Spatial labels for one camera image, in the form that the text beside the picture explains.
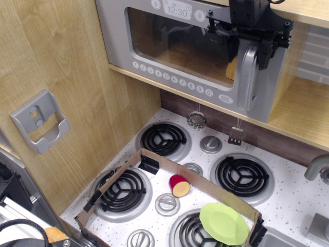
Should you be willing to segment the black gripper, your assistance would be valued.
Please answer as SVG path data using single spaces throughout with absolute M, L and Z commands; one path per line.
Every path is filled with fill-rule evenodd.
M 220 52 L 227 62 L 237 56 L 240 40 L 259 43 L 259 70 L 268 67 L 278 47 L 289 47 L 294 24 L 274 13 L 271 4 L 277 3 L 282 1 L 229 1 L 228 7 L 213 8 L 206 13 L 208 32 L 217 36 Z

